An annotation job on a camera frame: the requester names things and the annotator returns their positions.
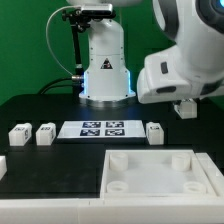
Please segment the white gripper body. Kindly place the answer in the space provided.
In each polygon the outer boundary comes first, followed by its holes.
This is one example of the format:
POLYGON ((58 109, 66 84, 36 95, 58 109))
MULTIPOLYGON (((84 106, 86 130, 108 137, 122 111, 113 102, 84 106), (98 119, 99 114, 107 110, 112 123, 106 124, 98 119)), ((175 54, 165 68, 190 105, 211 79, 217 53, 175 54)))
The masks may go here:
POLYGON ((176 70, 178 47, 149 55, 137 80, 138 101, 143 104, 224 95, 224 77, 217 81, 185 78, 176 70))

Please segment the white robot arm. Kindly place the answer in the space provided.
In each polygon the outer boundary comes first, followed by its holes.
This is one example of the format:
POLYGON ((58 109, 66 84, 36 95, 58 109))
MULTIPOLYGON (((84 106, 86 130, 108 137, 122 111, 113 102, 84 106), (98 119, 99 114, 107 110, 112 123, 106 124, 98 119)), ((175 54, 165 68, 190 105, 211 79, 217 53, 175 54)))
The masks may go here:
POLYGON ((90 26, 90 64, 80 98, 91 102, 157 103, 224 95, 224 0, 152 0, 160 29, 175 45, 151 54, 132 92, 122 27, 113 8, 142 0, 66 0, 90 26))

